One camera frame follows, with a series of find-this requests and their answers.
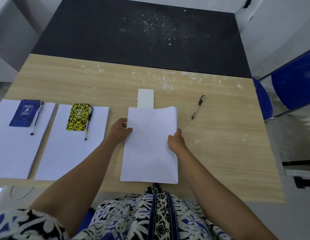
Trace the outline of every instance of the pen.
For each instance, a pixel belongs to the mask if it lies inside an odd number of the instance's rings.
[[[93,107],[91,106],[89,108],[89,115],[88,115],[88,120],[87,120],[87,125],[86,125],[86,132],[85,132],[85,141],[87,141],[87,135],[88,135],[88,127],[89,127],[89,122],[91,121],[93,115]]]
[[[40,112],[42,111],[43,106],[44,106],[44,102],[40,102],[39,107],[38,107],[38,111],[37,111],[37,117],[36,117],[34,128],[33,128],[33,132],[30,134],[31,136],[34,135],[35,126],[37,124],[37,120],[38,120]]]
[[[198,102],[198,107],[197,107],[195,113],[193,114],[192,119],[195,118],[195,115],[196,115],[196,113],[198,112],[199,107],[202,105],[202,102],[203,102],[203,99],[204,99],[204,98],[205,98],[205,95],[201,96],[201,98],[200,98],[200,100],[199,100],[199,102]]]

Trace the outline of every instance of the hand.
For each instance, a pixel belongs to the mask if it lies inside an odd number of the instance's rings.
[[[119,120],[117,120],[110,128],[110,132],[107,138],[109,138],[116,144],[125,141],[125,139],[133,131],[133,128],[126,129],[127,124],[125,122],[127,122],[127,118],[120,118]]]
[[[171,135],[168,136],[168,147],[175,154],[177,154],[179,151],[183,149],[187,149],[187,146],[185,145],[185,140],[181,135],[181,129],[177,129],[174,136]]]

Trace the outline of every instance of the paper stack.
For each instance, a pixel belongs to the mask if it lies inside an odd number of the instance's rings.
[[[121,181],[178,183],[177,157],[167,144],[177,130],[177,108],[129,108]]]
[[[54,103],[44,104],[31,136],[35,119],[29,127],[9,126],[20,102],[3,99],[0,103],[0,178],[28,178],[55,109]]]
[[[57,180],[81,163],[104,139],[109,107],[96,107],[85,131],[66,130],[72,105],[60,104],[35,180]]]

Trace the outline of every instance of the yellow and black patterned card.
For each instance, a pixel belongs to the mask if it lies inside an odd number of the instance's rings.
[[[67,123],[67,131],[84,131],[89,115],[90,104],[73,104]]]

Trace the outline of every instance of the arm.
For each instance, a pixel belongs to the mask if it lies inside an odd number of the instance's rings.
[[[49,214],[73,237],[91,206],[104,179],[116,146],[133,131],[126,129],[127,119],[117,120],[109,135],[79,165],[45,190],[30,209]]]
[[[168,137],[207,219],[234,239],[278,240],[235,194],[219,182],[187,149],[181,129]]]

